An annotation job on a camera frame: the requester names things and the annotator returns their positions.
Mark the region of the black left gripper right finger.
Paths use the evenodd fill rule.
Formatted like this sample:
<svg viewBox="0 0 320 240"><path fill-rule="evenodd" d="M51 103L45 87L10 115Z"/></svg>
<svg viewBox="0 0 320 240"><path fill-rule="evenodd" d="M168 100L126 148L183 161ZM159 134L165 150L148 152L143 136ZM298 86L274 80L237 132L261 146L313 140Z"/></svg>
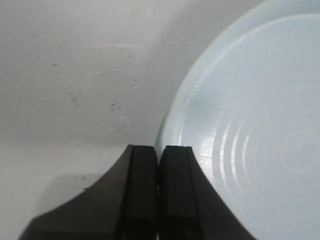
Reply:
<svg viewBox="0 0 320 240"><path fill-rule="evenodd" d="M165 147L158 186L159 239L254 239L214 190L191 147Z"/></svg>

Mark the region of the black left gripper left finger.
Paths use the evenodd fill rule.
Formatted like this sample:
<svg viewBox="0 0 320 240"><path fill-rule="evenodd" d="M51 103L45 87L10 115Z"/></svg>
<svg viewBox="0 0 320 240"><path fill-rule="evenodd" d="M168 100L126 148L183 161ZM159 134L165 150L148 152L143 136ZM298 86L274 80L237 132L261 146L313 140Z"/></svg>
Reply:
<svg viewBox="0 0 320 240"><path fill-rule="evenodd" d="M21 240L155 240L157 155L128 145L93 185L31 220Z"/></svg>

